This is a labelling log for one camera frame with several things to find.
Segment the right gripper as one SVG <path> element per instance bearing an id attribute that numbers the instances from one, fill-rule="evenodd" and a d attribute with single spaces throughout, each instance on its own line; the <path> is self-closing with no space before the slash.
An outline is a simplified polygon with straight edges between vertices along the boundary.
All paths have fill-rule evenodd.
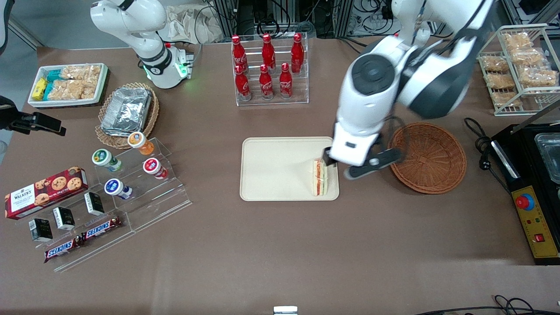
<path id="1" fill-rule="evenodd" d="M 0 129 L 15 132 L 45 131 L 59 136 L 66 135 L 66 128 L 60 120 L 38 112 L 20 112 L 15 103 L 4 96 L 0 96 Z"/>

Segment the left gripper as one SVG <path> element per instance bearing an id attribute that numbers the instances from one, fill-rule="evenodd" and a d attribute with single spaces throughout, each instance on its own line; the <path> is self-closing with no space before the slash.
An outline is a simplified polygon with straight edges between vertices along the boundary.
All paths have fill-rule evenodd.
<path id="1" fill-rule="evenodd" d="M 330 149 L 323 150 L 323 162 L 327 167 L 339 163 L 360 167 L 380 133 L 369 136 L 355 136 L 347 132 L 340 123 L 334 124 L 334 136 Z"/>

